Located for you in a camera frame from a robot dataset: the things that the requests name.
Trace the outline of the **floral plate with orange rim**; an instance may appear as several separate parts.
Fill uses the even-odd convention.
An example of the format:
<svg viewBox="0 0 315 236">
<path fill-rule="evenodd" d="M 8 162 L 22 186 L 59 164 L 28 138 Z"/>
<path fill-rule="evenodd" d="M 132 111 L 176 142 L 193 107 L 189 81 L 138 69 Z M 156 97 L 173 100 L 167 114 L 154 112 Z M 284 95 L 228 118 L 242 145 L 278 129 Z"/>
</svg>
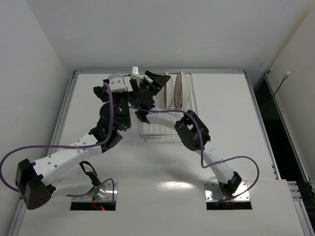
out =
<svg viewBox="0 0 315 236">
<path fill-rule="evenodd" d="M 172 98 L 173 98 L 173 79 L 170 78 L 167 83 L 163 87 L 163 108 L 167 109 L 171 106 Z"/>
</svg>

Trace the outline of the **white plate with brown rim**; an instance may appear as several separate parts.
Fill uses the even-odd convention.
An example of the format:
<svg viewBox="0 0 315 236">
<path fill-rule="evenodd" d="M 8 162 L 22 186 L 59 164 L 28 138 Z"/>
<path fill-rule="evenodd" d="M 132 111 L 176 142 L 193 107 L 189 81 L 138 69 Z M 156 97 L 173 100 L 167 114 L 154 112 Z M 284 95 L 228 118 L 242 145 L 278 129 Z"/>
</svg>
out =
<svg viewBox="0 0 315 236">
<path fill-rule="evenodd" d="M 177 74 L 174 87 L 174 104 L 178 109 L 182 109 L 189 101 L 189 80 L 184 72 Z"/>
</svg>

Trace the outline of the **silver wire dish rack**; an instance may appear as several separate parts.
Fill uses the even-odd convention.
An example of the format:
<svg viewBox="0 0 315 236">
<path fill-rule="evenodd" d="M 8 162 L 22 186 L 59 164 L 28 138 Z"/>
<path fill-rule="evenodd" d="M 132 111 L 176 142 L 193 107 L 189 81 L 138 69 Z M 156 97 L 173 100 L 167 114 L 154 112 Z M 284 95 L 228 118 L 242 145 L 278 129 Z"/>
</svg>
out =
<svg viewBox="0 0 315 236">
<path fill-rule="evenodd" d="M 178 109 L 174 104 L 174 87 L 177 74 L 179 72 L 167 73 L 173 79 L 173 98 L 171 106 L 167 109 L 163 108 L 163 89 L 154 97 L 157 113 L 150 113 L 149 117 L 153 119 L 153 123 L 138 123 L 138 134 L 147 142 L 179 142 L 180 138 L 175 130 L 176 121 L 183 117 L 183 111 L 189 110 L 198 113 L 195 99 L 194 84 L 192 74 L 184 72 L 189 80 L 189 101 L 182 109 Z"/>
</svg>

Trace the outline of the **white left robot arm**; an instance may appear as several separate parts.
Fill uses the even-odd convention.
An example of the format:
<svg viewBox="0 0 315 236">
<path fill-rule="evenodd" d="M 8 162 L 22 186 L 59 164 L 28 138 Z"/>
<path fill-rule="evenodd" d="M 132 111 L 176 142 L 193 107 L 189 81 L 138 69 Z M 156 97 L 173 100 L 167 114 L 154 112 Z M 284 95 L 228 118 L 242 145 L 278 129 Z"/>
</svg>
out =
<svg viewBox="0 0 315 236">
<path fill-rule="evenodd" d="M 106 182 L 101 181 L 87 160 L 102 154 L 123 138 L 121 131 L 131 127 L 127 86 L 121 74 L 95 87 L 94 93 L 103 101 L 96 127 L 73 144 L 33 162 L 25 159 L 18 164 L 15 184 L 28 210 L 45 205 L 52 197 L 65 195 L 79 198 L 90 196 L 99 199 L 106 192 Z"/>
</svg>

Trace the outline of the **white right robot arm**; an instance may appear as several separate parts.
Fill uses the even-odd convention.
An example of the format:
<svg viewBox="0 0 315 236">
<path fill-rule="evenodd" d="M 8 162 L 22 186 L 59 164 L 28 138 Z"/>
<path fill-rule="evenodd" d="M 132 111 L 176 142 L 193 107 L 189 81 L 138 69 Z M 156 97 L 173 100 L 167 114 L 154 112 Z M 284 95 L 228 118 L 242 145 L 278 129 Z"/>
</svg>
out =
<svg viewBox="0 0 315 236">
<path fill-rule="evenodd" d="M 135 115 L 142 123 L 161 125 L 177 132 L 182 144 L 201 157 L 201 167 L 211 168 L 219 183 L 220 189 L 227 197 L 232 197 L 241 184 L 242 178 L 224 160 L 220 160 L 211 144 L 209 129 L 192 110 L 163 110 L 156 105 L 154 97 L 162 90 L 175 87 L 170 74 L 154 74 L 146 71 L 143 75 L 132 72 L 130 85 L 133 96 L 130 104 Z"/>
</svg>

